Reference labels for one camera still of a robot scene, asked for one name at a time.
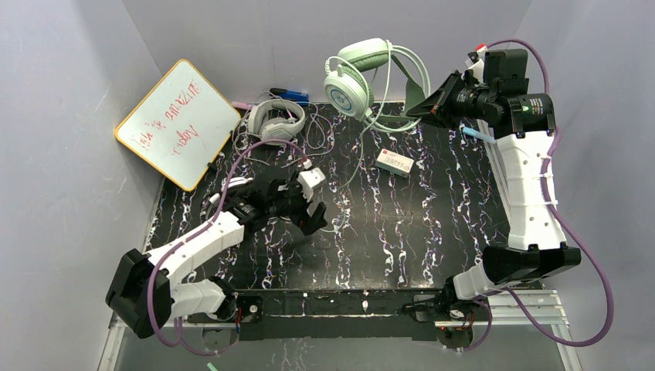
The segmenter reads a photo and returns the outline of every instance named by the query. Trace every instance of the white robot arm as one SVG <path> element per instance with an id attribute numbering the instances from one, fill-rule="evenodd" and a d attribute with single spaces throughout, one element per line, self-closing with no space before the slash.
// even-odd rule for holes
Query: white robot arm
<path id="1" fill-rule="evenodd" d="M 272 217 L 288 217 L 305 235 L 326 226 L 323 203 L 318 203 L 312 213 L 308 210 L 325 175 L 313 168 L 309 160 L 302 167 L 289 181 L 233 179 L 217 220 L 208 220 L 145 254 L 135 249 L 128 251 L 119 263 L 106 303 L 139 338 L 152 335 L 146 305 L 148 278 L 162 257 L 181 243 L 155 276 L 153 302 L 157 323 L 162 326 L 170 318 L 195 313 L 232 314 L 236 291 L 228 283 L 219 277 L 184 284 L 182 280 L 209 258 L 241 243 L 248 233 L 261 230 Z"/>
<path id="2" fill-rule="evenodd" d="M 463 118 L 486 121 L 494 129 L 507 180 L 510 234 L 506 247 L 488 246 L 482 261 L 450 277 L 436 299 L 443 311 L 522 282 L 536 281 L 580 264 L 580 249 L 568 247 L 549 205 L 555 205 L 550 166 L 541 165 L 553 142 L 555 115 L 547 94 L 528 94 L 523 49 L 469 54 L 468 69 L 452 72 L 441 87 L 408 116 L 441 128 L 457 128 Z M 546 201 L 545 178 L 551 200 Z"/>

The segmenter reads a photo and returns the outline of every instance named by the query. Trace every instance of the blue marker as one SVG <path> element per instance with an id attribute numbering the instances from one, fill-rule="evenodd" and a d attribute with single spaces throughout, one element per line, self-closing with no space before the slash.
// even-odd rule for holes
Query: blue marker
<path id="1" fill-rule="evenodd" d="M 466 135 L 469 135 L 469 136 L 471 136 L 471 137 L 474 137 L 474 138 L 478 138 L 478 139 L 480 139 L 481 141 L 485 141 L 485 142 L 487 142 L 487 143 L 491 143 L 492 145 L 495 145 L 495 144 L 496 144 L 496 139 L 494 139 L 494 137 L 492 137 L 492 136 L 490 136 L 490 135 L 482 134 L 482 133 L 480 133 L 479 131 L 474 130 L 474 129 L 472 129 L 472 128 L 466 128 L 466 127 L 465 127 L 465 128 L 462 129 L 462 133 L 464 133 L 464 134 L 466 134 Z"/>
<path id="2" fill-rule="evenodd" d="M 309 96 L 299 91 L 280 89 L 279 87 L 272 87 L 269 91 L 280 98 L 296 102 L 300 106 L 306 106 L 309 104 Z"/>

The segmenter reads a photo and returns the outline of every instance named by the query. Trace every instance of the marble pattern surface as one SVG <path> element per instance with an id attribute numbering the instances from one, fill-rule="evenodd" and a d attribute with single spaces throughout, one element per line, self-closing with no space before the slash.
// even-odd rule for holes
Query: marble pattern surface
<path id="1" fill-rule="evenodd" d="M 387 104 L 397 114 L 401 104 Z M 358 163 L 363 125 L 346 119 L 329 104 L 310 106 L 333 123 L 326 131 L 332 151 L 313 157 L 327 176 L 317 197 L 327 204 L 327 218 L 336 226 L 305 237 L 290 222 L 268 226 L 235 247 L 214 256 L 187 280 L 219 275 L 237 288 L 428 288 L 440 287 L 453 274 L 472 267 L 488 244 L 505 245 L 509 225 L 484 145 L 459 131 L 419 125 L 400 134 L 364 135 L 365 160 L 352 183 Z M 306 128 L 309 142 L 320 144 L 317 126 Z M 193 192 L 165 181 L 147 248 L 159 247 L 199 225 L 209 197 L 252 139 L 229 141 Z M 304 138 L 298 144 L 305 152 Z M 416 160 L 408 179 L 374 166 L 382 149 Z M 236 175 L 286 178 L 296 157 L 284 148 L 258 148 Z"/>

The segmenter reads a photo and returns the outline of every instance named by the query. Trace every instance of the teal pen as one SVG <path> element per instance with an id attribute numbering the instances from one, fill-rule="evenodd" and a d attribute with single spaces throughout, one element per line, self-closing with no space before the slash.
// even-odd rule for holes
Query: teal pen
<path id="1" fill-rule="evenodd" d="M 471 137 L 475 137 L 480 139 L 481 141 L 485 141 L 487 143 L 491 143 L 492 145 L 496 144 L 496 139 L 494 137 L 491 137 L 490 135 L 482 134 L 477 130 L 474 130 L 472 128 L 463 128 L 462 133 L 469 135 Z"/>

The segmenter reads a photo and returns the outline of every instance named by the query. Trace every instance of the white wall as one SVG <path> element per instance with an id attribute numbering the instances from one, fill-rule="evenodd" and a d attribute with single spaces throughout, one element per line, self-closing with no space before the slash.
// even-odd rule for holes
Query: white wall
<path id="1" fill-rule="evenodd" d="M 161 73 L 120 0 L 0 2 L 0 368 L 96 369 L 161 177 L 112 130 Z"/>
<path id="2" fill-rule="evenodd" d="M 607 337 L 578 350 L 584 369 L 651 370 L 655 359 L 655 4 L 536 1 L 517 32 L 544 57 L 562 141 L 555 191 L 563 216 L 609 275 L 616 302 Z M 531 77 L 542 88 L 538 68 Z M 552 279 L 575 340 L 605 319 L 598 274 L 582 265 Z"/>
<path id="3" fill-rule="evenodd" d="M 187 58 L 228 100 L 250 101 L 282 87 L 326 101 L 325 60 L 363 39 L 382 37 L 414 50 L 436 89 L 480 43 L 512 37 L 530 1 L 124 0 L 160 71 Z M 384 93 L 384 73 L 375 84 Z M 389 97 L 403 98 L 394 69 Z"/>

